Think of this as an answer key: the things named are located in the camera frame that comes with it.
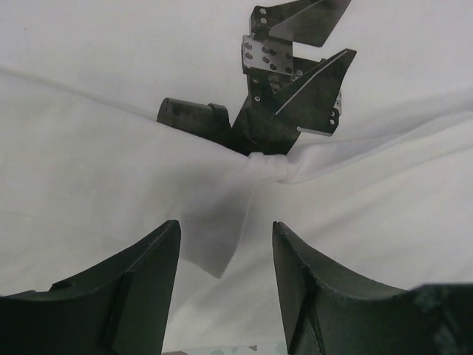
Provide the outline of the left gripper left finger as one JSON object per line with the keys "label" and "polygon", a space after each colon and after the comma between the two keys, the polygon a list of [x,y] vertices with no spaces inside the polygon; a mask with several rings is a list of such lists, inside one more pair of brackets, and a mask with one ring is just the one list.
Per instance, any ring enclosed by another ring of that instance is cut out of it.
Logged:
{"label": "left gripper left finger", "polygon": [[161,354],[180,255],[169,220],[48,291],[1,298],[2,354]]}

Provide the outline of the white printed t shirt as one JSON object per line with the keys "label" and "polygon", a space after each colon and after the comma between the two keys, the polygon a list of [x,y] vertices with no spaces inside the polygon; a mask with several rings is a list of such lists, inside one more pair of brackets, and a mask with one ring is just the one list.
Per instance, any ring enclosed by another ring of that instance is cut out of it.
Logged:
{"label": "white printed t shirt", "polygon": [[43,291],[168,219],[165,351],[284,339],[274,221],[398,288],[472,280],[472,3],[352,1],[310,59],[357,52],[331,137],[246,158],[156,121],[238,113],[255,1],[1,3],[1,292]]}

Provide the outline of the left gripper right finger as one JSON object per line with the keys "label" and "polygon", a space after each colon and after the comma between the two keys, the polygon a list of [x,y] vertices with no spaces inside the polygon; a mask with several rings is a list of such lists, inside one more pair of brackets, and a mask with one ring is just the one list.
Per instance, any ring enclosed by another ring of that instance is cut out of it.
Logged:
{"label": "left gripper right finger", "polygon": [[273,223],[289,354],[471,354],[472,284],[410,290],[362,276]]}

